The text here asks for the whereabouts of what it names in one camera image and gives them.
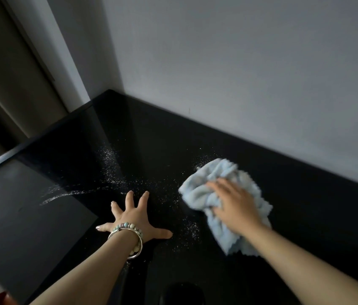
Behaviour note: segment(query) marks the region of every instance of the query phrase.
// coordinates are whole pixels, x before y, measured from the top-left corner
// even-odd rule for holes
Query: cloth
[[[238,166],[227,159],[217,158],[192,174],[179,188],[182,199],[193,210],[204,211],[207,224],[218,245],[226,255],[241,251],[244,255],[259,256],[256,249],[242,236],[231,232],[222,221],[214,215],[211,207],[221,207],[216,193],[205,184],[217,178],[226,178],[247,190],[253,197],[262,222],[271,227],[268,215],[273,206],[261,197],[261,190],[248,173],[238,170]]]

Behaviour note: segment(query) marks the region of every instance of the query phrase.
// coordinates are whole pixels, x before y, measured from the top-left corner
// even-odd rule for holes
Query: brown curtain
[[[67,111],[0,1],[0,154]]]

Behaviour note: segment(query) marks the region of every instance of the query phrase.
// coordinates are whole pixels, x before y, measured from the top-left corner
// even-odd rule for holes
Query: black table
[[[218,157],[258,183],[275,230],[358,279],[357,183],[107,91],[0,158],[0,283],[31,302],[106,240],[94,227],[114,220],[110,201],[149,190],[151,224],[174,236],[126,265],[112,303],[157,304],[175,282],[209,305],[297,303],[262,258],[225,256],[182,202],[178,187]]]

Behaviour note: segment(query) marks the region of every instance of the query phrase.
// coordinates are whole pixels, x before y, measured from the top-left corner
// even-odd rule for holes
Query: beaded bracelet
[[[124,224],[119,224],[117,225],[113,231],[110,233],[110,235],[108,236],[107,240],[110,239],[110,237],[117,233],[120,230],[130,230],[133,231],[138,237],[139,237],[139,241],[137,243],[137,245],[134,247],[134,249],[129,253],[131,256],[128,257],[128,259],[134,259],[136,257],[138,257],[141,254],[142,251],[142,239],[143,239],[143,235],[142,235],[142,231],[141,229],[138,229],[134,224],[130,224],[129,222],[125,222]]]

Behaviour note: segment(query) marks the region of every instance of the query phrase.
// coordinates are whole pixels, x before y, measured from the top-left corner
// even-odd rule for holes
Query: hand
[[[138,207],[134,207],[134,192],[131,190],[125,197],[125,211],[123,212],[118,206],[117,202],[111,202],[111,212],[116,218],[115,222],[108,222],[101,226],[97,226],[98,231],[112,232],[115,226],[129,222],[142,230],[144,235],[144,242],[152,239],[170,239],[172,232],[166,229],[154,228],[148,221],[148,215],[146,213],[146,206],[148,202],[149,192],[146,191],[138,203]]]
[[[237,184],[226,179],[207,182],[222,203],[222,209],[213,207],[215,215],[233,232],[248,238],[256,228],[265,227],[254,204],[254,198]]]

